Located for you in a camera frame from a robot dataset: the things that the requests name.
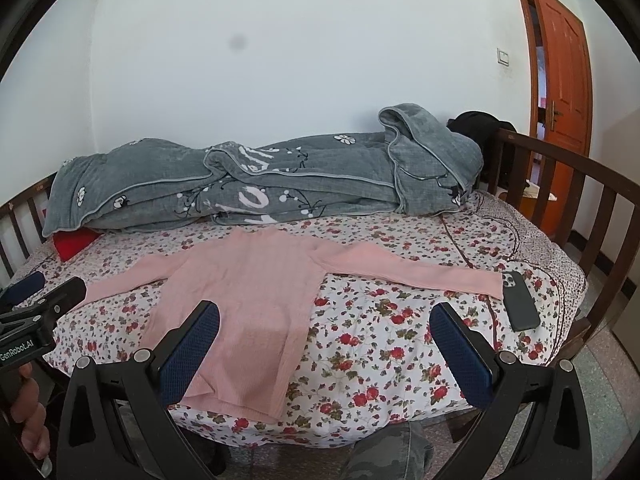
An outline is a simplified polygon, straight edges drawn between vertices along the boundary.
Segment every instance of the pink sweater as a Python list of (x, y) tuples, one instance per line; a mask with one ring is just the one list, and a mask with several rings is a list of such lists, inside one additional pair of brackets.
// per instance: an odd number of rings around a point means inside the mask
[(412, 262), (369, 242), (344, 245), (277, 228), (235, 228), (222, 240), (143, 257), (126, 272), (91, 284), (80, 306), (167, 280), (142, 336), (142, 348), (153, 348), (201, 300), (213, 301), (220, 309), (220, 332), (182, 402), (277, 422), (328, 272), (502, 298), (499, 272)]

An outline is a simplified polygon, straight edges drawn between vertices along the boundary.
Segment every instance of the door handle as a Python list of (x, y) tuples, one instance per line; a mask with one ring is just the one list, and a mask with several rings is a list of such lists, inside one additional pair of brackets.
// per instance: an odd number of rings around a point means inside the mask
[(556, 130), (556, 116), (563, 116), (562, 112), (556, 110), (556, 102), (551, 101), (551, 110), (549, 113), (549, 131), (554, 132)]

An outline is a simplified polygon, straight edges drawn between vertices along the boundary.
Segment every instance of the wooden door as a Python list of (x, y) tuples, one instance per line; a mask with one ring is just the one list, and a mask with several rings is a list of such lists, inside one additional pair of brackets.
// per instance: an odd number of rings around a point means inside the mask
[[(591, 67), (582, 22), (558, 0), (536, 0), (546, 61), (545, 140), (588, 156), (591, 144)], [(553, 236), (566, 203), (573, 170), (556, 165), (541, 228)]]

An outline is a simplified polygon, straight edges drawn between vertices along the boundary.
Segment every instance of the wooden bed frame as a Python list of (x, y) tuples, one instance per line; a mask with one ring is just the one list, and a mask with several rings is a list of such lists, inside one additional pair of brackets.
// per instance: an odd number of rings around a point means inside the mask
[[(600, 295), (586, 317), (574, 320), (568, 338), (556, 357), (556, 360), (561, 358), (571, 359), (580, 351), (604, 319), (613, 299), (622, 288), (629, 269), (634, 262), (636, 253), (638, 252), (638, 247), (640, 246), (640, 186), (612, 169), (585, 156), (578, 155), (577, 153), (570, 152), (569, 150), (533, 137), (508, 132), (507, 130), (499, 130), (495, 137), (494, 153), (490, 161), (489, 192), (492, 194), (495, 194), (497, 189), (500, 161), (505, 143), (512, 144), (515, 148), (513, 169), (510, 174), (510, 185), (506, 201), (516, 209), (519, 208), (522, 200), (522, 193), (526, 186), (531, 157), (534, 153), (538, 153), (543, 157), (542, 172), (540, 174), (540, 193), (531, 218), (531, 221), (537, 227), (540, 227), (542, 223), (556, 164), (559, 162), (574, 169), (569, 196), (564, 206), (564, 211), (562, 212), (556, 236), (554, 237), (554, 241), (561, 248), (567, 243), (571, 228), (574, 225), (575, 216), (582, 197), (585, 178), (588, 176), (604, 186), (598, 213), (579, 262), (580, 268), (587, 276), (600, 253), (617, 196), (623, 196), (634, 205), (634, 211), (626, 231), (622, 248), (614, 261), (611, 272), (607, 277)], [(24, 234), (20, 230), (15, 209), (25, 204), (29, 207), (33, 225), (40, 240), (44, 242), (45, 239), (42, 237), (42, 224), (34, 199), (42, 193), (46, 193), (47, 196), (49, 195), (54, 177), (55, 174), (49, 175), (15, 196), (8, 203), (0, 206), (0, 220), (6, 216), (9, 217), (18, 245), (25, 258), (30, 256), (30, 252), (24, 240)], [(13, 276), (16, 269), (12, 267), (1, 240), (0, 259), (9, 276)]]

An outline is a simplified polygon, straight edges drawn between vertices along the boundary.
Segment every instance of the human hand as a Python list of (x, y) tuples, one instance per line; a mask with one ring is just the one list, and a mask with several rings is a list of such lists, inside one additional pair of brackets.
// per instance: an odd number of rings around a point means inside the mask
[(11, 418), (19, 424), (24, 422), (20, 438), (22, 446), (38, 460), (42, 460), (49, 454), (50, 447), (49, 430), (44, 425), (47, 412), (38, 402), (40, 389), (38, 383), (31, 378), (31, 363), (21, 366), (18, 371), (26, 380), (11, 406)]

